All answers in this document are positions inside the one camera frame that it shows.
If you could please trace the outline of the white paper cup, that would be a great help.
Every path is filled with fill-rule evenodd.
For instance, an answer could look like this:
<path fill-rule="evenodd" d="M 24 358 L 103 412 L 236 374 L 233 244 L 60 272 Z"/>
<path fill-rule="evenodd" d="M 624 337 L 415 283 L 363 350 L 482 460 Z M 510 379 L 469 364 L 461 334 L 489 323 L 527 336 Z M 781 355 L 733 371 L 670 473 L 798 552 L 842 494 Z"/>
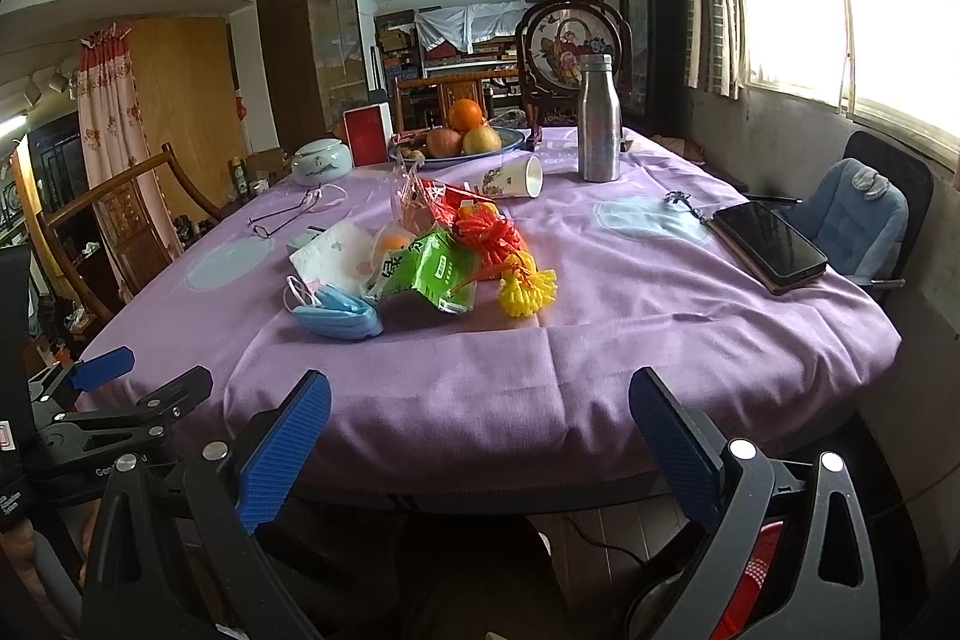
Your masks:
<path fill-rule="evenodd" d="M 544 169 L 535 154 L 511 159 L 488 169 L 478 191 L 488 198 L 537 198 L 544 186 Z"/>

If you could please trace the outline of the red apple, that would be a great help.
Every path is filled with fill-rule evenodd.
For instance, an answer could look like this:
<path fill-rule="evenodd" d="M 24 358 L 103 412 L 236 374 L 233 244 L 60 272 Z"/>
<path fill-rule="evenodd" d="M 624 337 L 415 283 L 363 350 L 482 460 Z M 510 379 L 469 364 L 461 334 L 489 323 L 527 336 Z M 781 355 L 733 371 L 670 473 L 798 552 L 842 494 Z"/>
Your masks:
<path fill-rule="evenodd" d="M 432 128 L 425 136 L 425 145 L 433 159 L 455 158 L 462 152 L 462 133 L 449 127 Z"/>

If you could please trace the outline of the red trash bin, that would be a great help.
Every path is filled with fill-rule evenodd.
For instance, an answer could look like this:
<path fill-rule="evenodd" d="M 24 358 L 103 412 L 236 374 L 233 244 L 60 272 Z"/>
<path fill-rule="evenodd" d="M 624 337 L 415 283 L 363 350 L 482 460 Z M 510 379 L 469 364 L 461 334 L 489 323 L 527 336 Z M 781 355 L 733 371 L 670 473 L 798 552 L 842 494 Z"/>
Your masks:
<path fill-rule="evenodd" d="M 715 630 L 711 632 L 711 640 L 729 640 L 736 637 L 748 626 L 750 614 L 760 598 L 763 583 L 765 583 L 771 562 L 775 557 L 779 537 L 782 532 L 781 521 L 766 523 L 757 536 L 754 548 L 750 552 L 747 565 L 737 581 L 726 609 L 719 619 Z"/>

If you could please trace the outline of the blue fruit plate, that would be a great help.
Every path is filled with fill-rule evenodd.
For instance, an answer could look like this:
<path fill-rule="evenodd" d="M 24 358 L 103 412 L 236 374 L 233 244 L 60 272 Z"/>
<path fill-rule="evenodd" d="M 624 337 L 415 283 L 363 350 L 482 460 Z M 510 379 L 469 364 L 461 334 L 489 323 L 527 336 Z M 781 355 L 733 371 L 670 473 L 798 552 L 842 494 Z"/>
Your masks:
<path fill-rule="evenodd" d="M 522 131 L 489 124 L 469 131 L 451 127 L 421 128 L 392 136 L 387 152 L 389 158 L 398 163 L 444 167 L 512 151 L 525 141 Z"/>

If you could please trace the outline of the black eyeglasses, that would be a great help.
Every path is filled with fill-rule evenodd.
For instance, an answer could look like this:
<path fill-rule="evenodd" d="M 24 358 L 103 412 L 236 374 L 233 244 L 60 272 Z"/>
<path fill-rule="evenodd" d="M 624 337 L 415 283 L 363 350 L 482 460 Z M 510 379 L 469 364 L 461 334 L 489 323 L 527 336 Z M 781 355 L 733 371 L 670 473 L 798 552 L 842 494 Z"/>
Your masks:
<path fill-rule="evenodd" d="M 345 203 L 348 193 L 345 188 L 335 184 L 325 184 L 317 188 L 311 188 L 296 203 L 285 208 L 274 209 L 268 213 L 259 214 L 254 218 L 247 220 L 247 227 L 252 230 L 252 234 L 261 239 L 270 239 L 278 234 L 281 229 L 293 224 L 295 221 L 306 216 L 306 214 L 319 213 L 325 209 L 334 208 Z"/>

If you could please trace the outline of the red snack packet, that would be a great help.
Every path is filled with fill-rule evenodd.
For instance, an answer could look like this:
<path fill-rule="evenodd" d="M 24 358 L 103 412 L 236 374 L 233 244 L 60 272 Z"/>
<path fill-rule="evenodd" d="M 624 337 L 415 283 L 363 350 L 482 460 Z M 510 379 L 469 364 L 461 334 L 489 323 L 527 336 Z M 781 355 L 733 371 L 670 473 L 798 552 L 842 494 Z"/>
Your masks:
<path fill-rule="evenodd" d="M 457 211 L 464 203 L 475 205 L 482 201 L 482 197 L 475 191 L 434 179 L 420 179 L 418 195 L 425 203 L 433 221 L 444 227 L 452 226 L 457 218 Z"/>

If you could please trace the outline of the blue cushioned office chair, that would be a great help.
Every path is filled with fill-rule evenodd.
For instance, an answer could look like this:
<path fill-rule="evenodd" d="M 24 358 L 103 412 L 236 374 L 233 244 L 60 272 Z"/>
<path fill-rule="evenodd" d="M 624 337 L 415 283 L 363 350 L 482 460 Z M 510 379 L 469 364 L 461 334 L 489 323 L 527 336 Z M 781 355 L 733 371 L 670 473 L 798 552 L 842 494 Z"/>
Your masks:
<path fill-rule="evenodd" d="M 840 275 L 885 302 L 905 286 L 903 271 L 932 190 L 926 164 L 872 133 L 856 131 L 812 195 L 757 200 L 786 218 Z"/>

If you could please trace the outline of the dark wooden cabinet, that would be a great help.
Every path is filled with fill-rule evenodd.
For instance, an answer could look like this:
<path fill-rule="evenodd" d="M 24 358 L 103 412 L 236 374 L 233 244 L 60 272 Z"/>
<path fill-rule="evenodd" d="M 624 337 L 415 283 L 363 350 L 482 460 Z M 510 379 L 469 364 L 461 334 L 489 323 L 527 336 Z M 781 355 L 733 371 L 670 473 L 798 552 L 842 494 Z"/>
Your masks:
<path fill-rule="evenodd" d="M 686 0 L 620 0 L 631 28 L 626 118 L 647 135 L 674 136 L 685 89 Z"/>

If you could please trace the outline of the wooden glass cabinet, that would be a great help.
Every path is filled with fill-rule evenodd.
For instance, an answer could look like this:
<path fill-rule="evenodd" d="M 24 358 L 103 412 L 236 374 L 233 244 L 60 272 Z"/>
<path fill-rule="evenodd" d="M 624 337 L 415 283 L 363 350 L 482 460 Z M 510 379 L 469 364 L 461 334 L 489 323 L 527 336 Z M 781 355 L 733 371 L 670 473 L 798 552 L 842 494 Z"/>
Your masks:
<path fill-rule="evenodd" d="M 331 136 L 343 112 L 368 102 L 356 0 L 256 0 L 260 48 L 278 144 L 295 152 Z"/>

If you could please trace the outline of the light blue face mask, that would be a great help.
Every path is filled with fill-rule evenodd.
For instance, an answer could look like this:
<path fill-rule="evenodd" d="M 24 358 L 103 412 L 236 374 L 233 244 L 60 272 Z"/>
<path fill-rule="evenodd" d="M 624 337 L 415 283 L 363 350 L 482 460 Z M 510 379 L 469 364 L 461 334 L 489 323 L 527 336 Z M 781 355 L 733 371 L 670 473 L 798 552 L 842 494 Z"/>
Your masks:
<path fill-rule="evenodd" d="M 594 216 L 602 229 L 628 239 L 659 237 L 693 244 L 704 244 L 709 239 L 706 226 L 684 202 L 665 197 L 628 197 L 600 202 L 594 208 Z"/>

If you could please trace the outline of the clear plastic wrapper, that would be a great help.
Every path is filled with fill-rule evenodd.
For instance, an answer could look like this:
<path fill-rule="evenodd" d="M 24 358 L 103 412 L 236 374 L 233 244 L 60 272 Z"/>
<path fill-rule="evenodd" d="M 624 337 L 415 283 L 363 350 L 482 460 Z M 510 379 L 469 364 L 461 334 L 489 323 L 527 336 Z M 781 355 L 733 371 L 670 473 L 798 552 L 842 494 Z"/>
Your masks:
<path fill-rule="evenodd" d="M 395 163 L 391 170 L 391 208 L 394 221 L 414 236 L 423 236 L 433 227 L 441 226 L 433 221 L 418 195 L 420 179 L 425 177 L 421 177 L 416 164 Z"/>

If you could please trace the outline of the green snack wrapper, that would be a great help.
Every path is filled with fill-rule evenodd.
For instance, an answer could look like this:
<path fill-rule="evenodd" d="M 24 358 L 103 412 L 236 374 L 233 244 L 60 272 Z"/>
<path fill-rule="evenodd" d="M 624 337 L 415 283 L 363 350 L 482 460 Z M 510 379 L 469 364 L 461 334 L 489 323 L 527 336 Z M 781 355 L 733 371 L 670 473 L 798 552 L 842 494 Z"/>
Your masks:
<path fill-rule="evenodd" d="M 366 287 L 371 302 L 415 292 L 439 312 L 467 314 L 475 304 L 480 268 L 477 253 L 459 244 L 444 227 L 433 227 L 404 248 L 387 250 Z"/>

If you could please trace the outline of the yellow apple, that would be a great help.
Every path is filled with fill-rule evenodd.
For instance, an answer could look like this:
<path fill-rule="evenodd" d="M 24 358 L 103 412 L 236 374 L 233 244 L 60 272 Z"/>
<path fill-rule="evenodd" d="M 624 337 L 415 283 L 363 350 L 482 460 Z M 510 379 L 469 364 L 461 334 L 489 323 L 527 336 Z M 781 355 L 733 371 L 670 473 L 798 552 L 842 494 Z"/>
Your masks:
<path fill-rule="evenodd" d="M 500 133 L 490 125 L 478 125 L 462 136 L 462 152 L 466 156 L 500 151 L 501 146 L 503 142 Z"/>

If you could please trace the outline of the pink floral curtain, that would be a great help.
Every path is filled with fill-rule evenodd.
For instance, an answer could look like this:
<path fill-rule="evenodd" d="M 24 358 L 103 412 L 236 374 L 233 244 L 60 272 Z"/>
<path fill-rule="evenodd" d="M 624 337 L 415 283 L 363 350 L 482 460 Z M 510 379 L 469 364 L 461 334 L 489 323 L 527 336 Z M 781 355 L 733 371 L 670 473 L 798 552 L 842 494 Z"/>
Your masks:
<path fill-rule="evenodd" d="M 153 156 L 146 141 L 127 25 L 107 26 L 82 41 L 76 108 L 88 185 L 96 187 Z"/>

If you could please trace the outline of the black tablet in case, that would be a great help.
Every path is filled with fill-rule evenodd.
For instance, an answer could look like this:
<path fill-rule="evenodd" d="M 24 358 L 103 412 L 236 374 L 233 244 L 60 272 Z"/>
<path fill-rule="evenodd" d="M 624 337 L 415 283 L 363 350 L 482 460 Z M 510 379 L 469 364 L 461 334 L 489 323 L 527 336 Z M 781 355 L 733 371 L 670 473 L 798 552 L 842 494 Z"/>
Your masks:
<path fill-rule="evenodd" d="M 813 283 L 827 271 L 827 257 L 759 202 L 718 209 L 706 225 L 775 296 Z"/>

